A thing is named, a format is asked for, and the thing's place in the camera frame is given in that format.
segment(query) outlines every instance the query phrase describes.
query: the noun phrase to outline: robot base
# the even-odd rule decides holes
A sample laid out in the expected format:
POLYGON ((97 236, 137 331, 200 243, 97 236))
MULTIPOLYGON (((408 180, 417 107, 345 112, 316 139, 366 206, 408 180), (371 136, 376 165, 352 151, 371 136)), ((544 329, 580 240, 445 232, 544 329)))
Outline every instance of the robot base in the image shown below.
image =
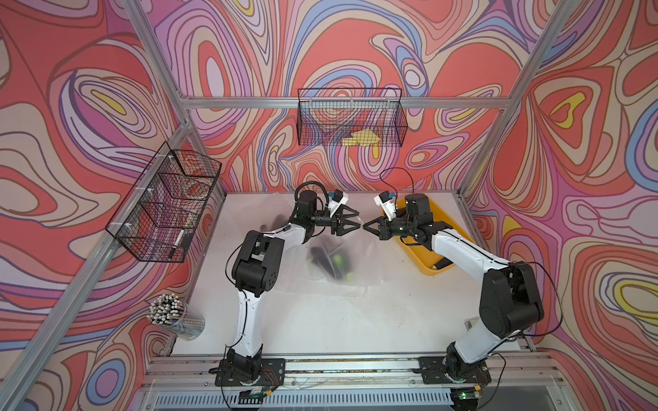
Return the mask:
POLYGON ((468 369, 461 370, 459 379, 464 381, 455 381, 446 375, 447 368, 444 365, 444 356, 439 357, 420 357, 418 363, 420 369, 417 371, 422 376, 424 384, 454 384, 460 382, 464 384, 487 385, 492 382, 489 369, 484 361, 475 364, 465 364, 468 369))
POLYGON ((267 371, 260 369, 260 373, 256 382, 248 383, 246 381, 240 381, 242 378, 241 374, 237 372, 233 367, 224 363, 225 360, 219 362, 219 370, 215 377, 215 385, 217 387, 245 387, 245 386, 273 386, 278 387, 284 384, 285 372, 286 372, 286 359, 285 358, 264 358, 263 365, 267 368, 267 371))
POLYGON ((210 374, 216 374, 217 387, 251 387, 284 384, 286 372, 285 358, 262 358, 263 348, 253 357, 243 357, 231 349, 226 358, 219 362, 219 367, 211 368, 210 374))

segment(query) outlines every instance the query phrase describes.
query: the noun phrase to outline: black object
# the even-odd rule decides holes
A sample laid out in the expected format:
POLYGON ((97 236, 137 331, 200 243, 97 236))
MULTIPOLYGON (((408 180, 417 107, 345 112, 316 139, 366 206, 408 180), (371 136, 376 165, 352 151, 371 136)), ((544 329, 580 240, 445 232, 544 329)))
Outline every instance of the black object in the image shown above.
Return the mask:
POLYGON ((420 368, 414 372, 422 376, 424 384, 453 384, 460 381, 466 384, 486 385, 492 381, 484 360, 475 364, 461 362, 457 365, 454 361, 455 355, 459 359, 459 355, 455 351, 455 343, 452 343, 448 346, 446 356, 418 358, 420 368))
MULTIPOLYGON (((319 185, 326 192, 321 183, 316 181, 313 181, 313 183, 319 185)), ((332 195, 336 202, 343 198, 343 192, 340 190, 335 190, 332 195)), ((361 227, 356 221, 350 220, 350 218, 359 215, 359 212, 353 208, 341 205, 332 216, 331 211, 326 206, 322 210, 318 210, 318 194, 315 191, 304 190, 299 192, 296 197, 295 210, 289 221, 304 227, 306 230, 304 243, 311 239, 315 226, 331 227, 331 234, 338 236, 345 235, 361 227)))
POLYGON ((258 231, 247 233, 231 271, 238 290, 250 291, 260 297, 263 292, 274 287, 284 243, 283 239, 267 237, 258 231))
POLYGON ((450 399, 453 401, 450 408, 455 411, 475 411, 480 402, 474 388, 452 388, 450 389, 450 399))
POLYGON ((239 387, 245 383, 273 387, 283 385, 286 378, 286 359, 262 358, 262 351, 261 347, 251 358, 243 357, 236 354, 234 349, 230 349, 226 353, 226 358, 219 362, 219 367, 208 370, 210 374, 216 374, 215 385, 217 387, 239 387))
POLYGON ((105 229, 139 261, 183 262, 222 165, 192 150, 172 150, 167 143, 158 153, 165 158, 131 213, 125 221, 114 221, 155 156, 105 229))
MULTIPOLYGON (((380 198, 382 201, 388 201, 388 191, 380 194, 380 198)), ((377 235, 380 240, 388 240, 395 235, 402 238, 412 237, 430 251, 432 250, 432 236, 446 228, 452 228, 452 226, 442 221, 434 221, 434 215, 430 210, 430 200, 422 193, 406 195, 405 207, 397 211, 392 221, 389 221, 386 216, 381 216, 363 224, 364 230, 377 235), (378 224, 378 229, 372 227, 375 223, 378 224)))
POLYGON ((533 269, 524 262, 510 263, 484 273, 480 318, 499 338, 526 329, 544 318, 544 307, 533 269))
POLYGON ((402 147, 408 127, 401 96, 399 87, 298 89, 297 142, 311 146, 402 147))

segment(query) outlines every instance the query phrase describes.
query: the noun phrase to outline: black mounting plate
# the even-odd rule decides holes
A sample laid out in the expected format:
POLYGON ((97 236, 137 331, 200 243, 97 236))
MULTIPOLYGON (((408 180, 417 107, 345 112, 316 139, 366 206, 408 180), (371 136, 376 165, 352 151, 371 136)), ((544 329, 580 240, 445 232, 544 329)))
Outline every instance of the black mounting plate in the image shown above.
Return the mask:
MULTIPOLYGON (((443 366, 443 359, 445 357, 419 357, 418 363, 420 369, 418 370, 422 376, 424 384, 454 384, 455 382, 445 376, 445 369, 443 366)), ((466 378, 464 384, 479 384, 487 385, 492 382, 492 377, 489 374, 489 369, 486 366, 478 367, 478 374, 466 378)))
MULTIPOLYGON (((217 387, 247 387, 243 385, 236 374, 233 373, 233 367, 225 366, 224 361, 219 362, 219 369, 215 375, 215 385, 217 387)), ((273 386, 277 387, 284 384, 286 373, 285 358, 263 358, 261 362, 261 373, 259 378, 251 386, 273 386)))

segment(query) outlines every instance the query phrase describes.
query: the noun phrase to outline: metal vent grille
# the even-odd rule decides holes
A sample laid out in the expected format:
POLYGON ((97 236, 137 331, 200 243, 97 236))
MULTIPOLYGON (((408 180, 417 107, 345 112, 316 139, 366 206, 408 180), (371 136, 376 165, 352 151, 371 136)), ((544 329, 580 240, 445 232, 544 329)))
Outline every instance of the metal vent grille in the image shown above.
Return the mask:
MULTIPOLYGON (((252 408, 238 404, 238 394, 224 392, 231 408, 252 408)), ((275 391, 267 397, 262 408, 324 408, 356 406, 452 405, 447 388, 401 389, 304 389, 275 391)), ((219 391, 161 392, 155 402, 157 410, 183 408, 225 408, 219 391)))

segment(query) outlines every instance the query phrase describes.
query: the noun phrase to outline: colorful wall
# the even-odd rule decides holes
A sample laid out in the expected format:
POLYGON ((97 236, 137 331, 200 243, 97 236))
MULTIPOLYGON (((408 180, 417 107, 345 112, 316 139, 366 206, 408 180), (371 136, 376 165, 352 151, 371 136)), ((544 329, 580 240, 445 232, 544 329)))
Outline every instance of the colorful wall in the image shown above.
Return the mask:
MULTIPOLYGON (((0 379, 178 121, 116 0, 0 2, 0 379)), ((125 409, 166 335, 144 302, 184 293, 185 264, 119 251, 23 410, 125 409)))
POLYGON ((557 280, 536 342, 584 409, 658 410, 657 67, 656 2, 583 1, 468 196, 493 252, 557 280))
MULTIPOLYGON (((148 6, 184 95, 296 96, 300 87, 398 85, 406 96, 507 96, 552 1, 163 0, 148 6)), ((193 110, 230 191, 455 189, 495 110, 407 111, 403 148, 300 147, 296 110, 193 110), (388 179, 404 187, 406 174, 388 179)))

